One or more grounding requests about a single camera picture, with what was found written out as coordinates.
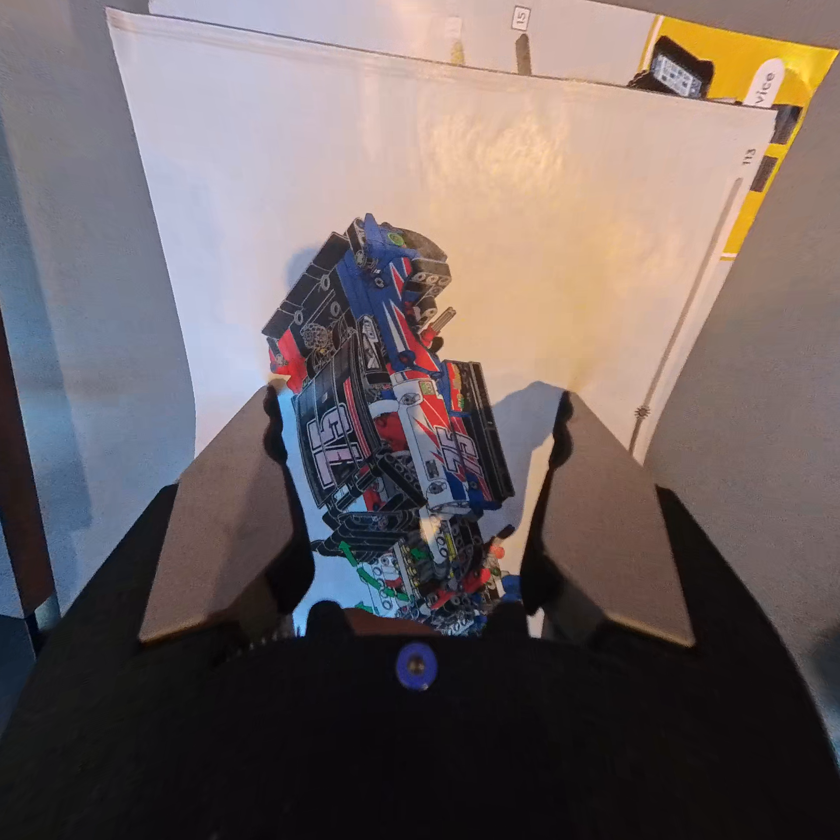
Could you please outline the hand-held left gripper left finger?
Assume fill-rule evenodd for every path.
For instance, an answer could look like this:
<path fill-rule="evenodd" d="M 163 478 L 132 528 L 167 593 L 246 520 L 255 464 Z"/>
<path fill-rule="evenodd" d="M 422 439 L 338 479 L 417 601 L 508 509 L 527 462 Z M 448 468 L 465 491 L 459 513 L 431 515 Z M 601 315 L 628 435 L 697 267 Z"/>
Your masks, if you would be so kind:
<path fill-rule="evenodd" d="M 140 626 L 142 643 L 210 627 L 294 634 L 314 577 L 277 389 L 259 389 L 182 473 Z"/>

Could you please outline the toy car instruction booklet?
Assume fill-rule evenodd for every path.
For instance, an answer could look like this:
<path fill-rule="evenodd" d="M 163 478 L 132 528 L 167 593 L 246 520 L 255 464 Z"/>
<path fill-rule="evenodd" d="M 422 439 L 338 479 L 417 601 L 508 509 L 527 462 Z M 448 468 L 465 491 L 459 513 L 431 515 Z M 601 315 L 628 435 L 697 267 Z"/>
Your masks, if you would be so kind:
<path fill-rule="evenodd" d="M 838 49 L 560 2 L 109 8 L 199 455 L 276 388 L 315 602 L 474 636 L 522 598 L 565 392 L 644 467 Z"/>

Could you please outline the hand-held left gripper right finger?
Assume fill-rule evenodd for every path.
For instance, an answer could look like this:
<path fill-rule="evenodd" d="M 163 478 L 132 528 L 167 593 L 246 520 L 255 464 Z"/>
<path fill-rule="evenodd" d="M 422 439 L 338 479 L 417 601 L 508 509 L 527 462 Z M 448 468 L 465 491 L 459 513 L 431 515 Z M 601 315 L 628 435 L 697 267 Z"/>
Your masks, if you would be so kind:
<path fill-rule="evenodd" d="M 696 642 L 655 482 L 573 392 L 560 399 L 521 594 L 553 642 L 586 645 L 613 629 Z"/>

